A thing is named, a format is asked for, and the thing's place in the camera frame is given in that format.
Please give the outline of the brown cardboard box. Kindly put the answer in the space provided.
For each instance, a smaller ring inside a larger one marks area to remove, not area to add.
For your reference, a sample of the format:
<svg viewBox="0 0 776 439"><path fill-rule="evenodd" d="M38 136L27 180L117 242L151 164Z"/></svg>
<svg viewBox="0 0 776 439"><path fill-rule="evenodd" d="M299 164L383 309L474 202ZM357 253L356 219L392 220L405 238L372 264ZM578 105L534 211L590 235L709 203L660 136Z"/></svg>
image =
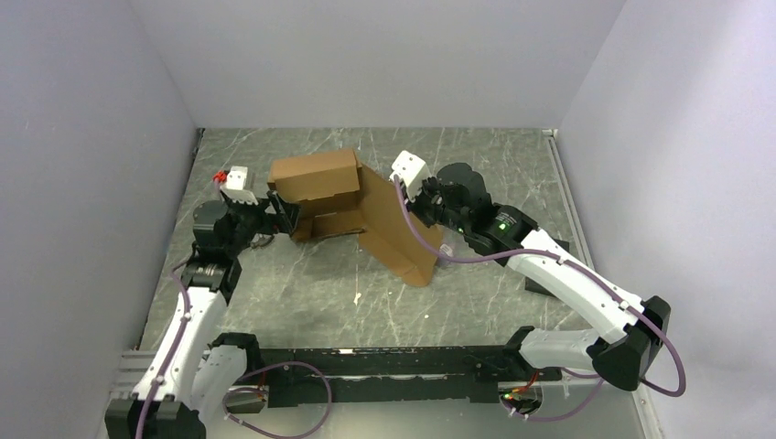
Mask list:
<svg viewBox="0 0 776 439"><path fill-rule="evenodd" d="M409 230L393 183L351 148L275 160L267 185L301 207L296 242L355 234L361 248L410 286L431 283L437 257Z"/></svg>

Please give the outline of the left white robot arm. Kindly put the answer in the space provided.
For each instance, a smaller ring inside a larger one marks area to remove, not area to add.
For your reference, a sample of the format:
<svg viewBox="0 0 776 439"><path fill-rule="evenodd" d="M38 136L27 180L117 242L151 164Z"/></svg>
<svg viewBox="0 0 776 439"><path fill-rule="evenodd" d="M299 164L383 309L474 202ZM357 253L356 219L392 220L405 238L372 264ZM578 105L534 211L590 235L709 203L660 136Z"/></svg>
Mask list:
<svg viewBox="0 0 776 439"><path fill-rule="evenodd" d="M239 254L258 235L292 235L300 212L275 191L258 198L249 190L222 193L194 209L191 254L170 273L178 287L170 325L144 375L127 395L110 400L108 437L204 438L233 383L261 376L256 336L214 331L242 273Z"/></svg>

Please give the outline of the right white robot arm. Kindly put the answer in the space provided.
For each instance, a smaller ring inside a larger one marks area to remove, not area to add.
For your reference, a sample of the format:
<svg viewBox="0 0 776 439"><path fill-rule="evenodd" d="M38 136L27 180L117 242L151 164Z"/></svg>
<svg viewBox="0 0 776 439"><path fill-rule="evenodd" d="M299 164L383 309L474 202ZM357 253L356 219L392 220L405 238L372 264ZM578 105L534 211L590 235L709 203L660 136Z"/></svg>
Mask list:
<svg viewBox="0 0 776 439"><path fill-rule="evenodd" d="M504 367L517 380L538 369L592 370L624 391L640 385L671 397L686 390L686 372L666 335L672 312L660 296L643 299L606 280L514 206L495 203L483 177L465 163L401 166L391 175L405 217L459 233L472 262L495 261L540 284L575 310L588 330L522 327L506 345Z"/></svg>

